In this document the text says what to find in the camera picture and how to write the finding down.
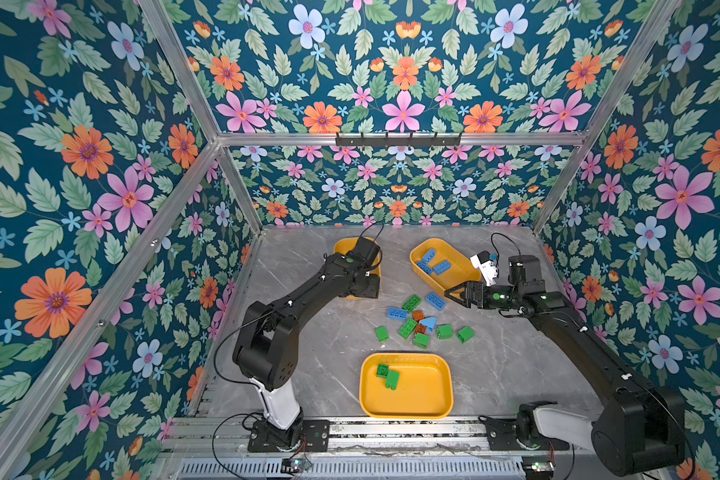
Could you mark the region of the blue long brick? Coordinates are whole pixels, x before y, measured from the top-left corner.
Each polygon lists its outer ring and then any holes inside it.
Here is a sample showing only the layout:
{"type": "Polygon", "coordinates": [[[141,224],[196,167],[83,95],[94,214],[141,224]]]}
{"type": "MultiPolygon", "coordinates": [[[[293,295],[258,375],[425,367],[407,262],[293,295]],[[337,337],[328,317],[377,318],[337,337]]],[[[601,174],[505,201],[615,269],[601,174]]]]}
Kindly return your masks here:
{"type": "Polygon", "coordinates": [[[389,307],[386,311],[386,317],[398,321],[406,321],[408,319],[408,312],[399,307],[389,307]]]}
{"type": "Polygon", "coordinates": [[[436,250],[434,248],[428,249],[425,254],[422,256],[421,261],[428,265],[436,256],[436,250]]]}
{"type": "Polygon", "coordinates": [[[435,275],[442,275],[451,268],[451,263],[448,260],[443,260],[440,263],[432,267],[432,271],[435,275]]]}

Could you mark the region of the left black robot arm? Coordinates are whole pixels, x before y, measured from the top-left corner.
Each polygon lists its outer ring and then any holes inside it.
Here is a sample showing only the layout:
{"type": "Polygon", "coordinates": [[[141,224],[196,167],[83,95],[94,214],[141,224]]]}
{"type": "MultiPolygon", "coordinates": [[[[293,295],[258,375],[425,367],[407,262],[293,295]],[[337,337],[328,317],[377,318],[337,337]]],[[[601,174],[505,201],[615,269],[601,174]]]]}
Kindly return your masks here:
{"type": "Polygon", "coordinates": [[[252,303],[238,330],[232,360],[262,400],[265,420],[288,431],[303,418],[291,384],[299,340],[308,322],[336,298],[376,299],[381,247],[367,237],[346,253],[334,252],[317,272],[291,293],[268,304],[252,303]]]}

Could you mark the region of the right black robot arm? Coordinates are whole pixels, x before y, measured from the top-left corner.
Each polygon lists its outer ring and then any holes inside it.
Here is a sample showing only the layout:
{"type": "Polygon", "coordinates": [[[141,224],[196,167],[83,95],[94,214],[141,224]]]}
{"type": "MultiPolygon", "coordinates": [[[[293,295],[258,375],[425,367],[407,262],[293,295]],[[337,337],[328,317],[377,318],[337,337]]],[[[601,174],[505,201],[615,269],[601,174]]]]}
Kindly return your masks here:
{"type": "Polygon", "coordinates": [[[565,294],[547,290],[537,257],[510,257],[505,285],[496,284],[498,261],[488,252],[473,256],[471,262],[480,280],[453,286],[445,290],[445,297],[466,308],[512,310],[528,320],[566,355],[603,406],[591,419],[554,402],[525,403],[509,426],[520,445],[532,448],[558,440],[595,453],[618,477],[685,461],[691,446],[682,396],[655,387],[628,366],[584,323],[565,294]]]}

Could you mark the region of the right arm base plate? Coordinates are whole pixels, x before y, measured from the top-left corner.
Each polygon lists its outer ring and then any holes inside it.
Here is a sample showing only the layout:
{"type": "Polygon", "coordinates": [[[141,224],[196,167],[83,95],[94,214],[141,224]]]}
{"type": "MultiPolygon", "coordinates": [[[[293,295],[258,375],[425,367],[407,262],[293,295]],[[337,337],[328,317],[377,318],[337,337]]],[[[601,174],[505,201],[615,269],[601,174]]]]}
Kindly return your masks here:
{"type": "Polygon", "coordinates": [[[564,441],[538,436],[518,429],[516,418],[495,418],[479,416],[478,421],[485,427],[486,439],[493,451],[569,451],[564,441]]]}

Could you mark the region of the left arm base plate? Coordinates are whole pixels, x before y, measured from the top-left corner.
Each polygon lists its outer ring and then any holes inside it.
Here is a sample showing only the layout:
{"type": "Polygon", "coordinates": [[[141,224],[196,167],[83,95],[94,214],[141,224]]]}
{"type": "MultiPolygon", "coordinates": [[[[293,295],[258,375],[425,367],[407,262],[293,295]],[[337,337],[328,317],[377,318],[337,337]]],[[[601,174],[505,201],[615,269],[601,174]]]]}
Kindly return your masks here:
{"type": "Polygon", "coordinates": [[[297,450],[326,452],[331,422],[328,420],[297,420],[289,429],[281,430],[270,422],[257,420],[250,433],[250,453],[295,453],[297,450]]]}

